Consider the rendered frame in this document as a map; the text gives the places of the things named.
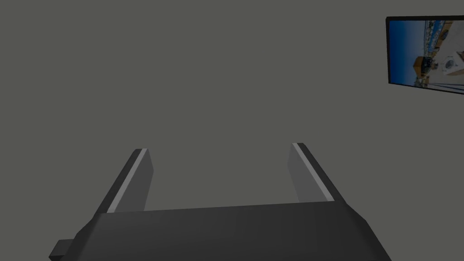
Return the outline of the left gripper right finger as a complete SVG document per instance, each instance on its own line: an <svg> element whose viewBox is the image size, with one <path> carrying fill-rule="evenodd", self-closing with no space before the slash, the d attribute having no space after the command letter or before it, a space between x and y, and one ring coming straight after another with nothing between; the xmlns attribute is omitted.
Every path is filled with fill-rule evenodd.
<svg viewBox="0 0 464 261"><path fill-rule="evenodd" d="M304 143L291 144L287 169L299 203L345 201Z"/></svg>

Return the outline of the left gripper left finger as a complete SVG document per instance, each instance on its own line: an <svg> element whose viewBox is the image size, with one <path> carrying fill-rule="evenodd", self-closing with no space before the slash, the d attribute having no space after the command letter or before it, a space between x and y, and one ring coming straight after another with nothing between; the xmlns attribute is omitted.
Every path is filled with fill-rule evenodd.
<svg viewBox="0 0 464 261"><path fill-rule="evenodd" d="M153 174L149 150L134 150L95 214L144 211Z"/></svg>

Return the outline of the black framed blue wall picture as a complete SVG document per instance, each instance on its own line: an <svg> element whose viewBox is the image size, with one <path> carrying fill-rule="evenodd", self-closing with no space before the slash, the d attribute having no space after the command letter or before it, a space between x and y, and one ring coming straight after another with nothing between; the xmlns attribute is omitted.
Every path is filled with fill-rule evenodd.
<svg viewBox="0 0 464 261"><path fill-rule="evenodd" d="M464 15L388 16L388 83L464 95Z"/></svg>

